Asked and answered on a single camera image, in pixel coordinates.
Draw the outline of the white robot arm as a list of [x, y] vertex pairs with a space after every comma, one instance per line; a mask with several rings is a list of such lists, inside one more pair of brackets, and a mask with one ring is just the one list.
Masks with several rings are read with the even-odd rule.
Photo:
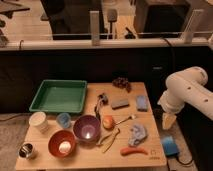
[[208, 75], [201, 67], [190, 67], [166, 78], [167, 89], [158, 100], [163, 109], [164, 130], [172, 127], [186, 103], [213, 121], [213, 92], [205, 88], [207, 82]]

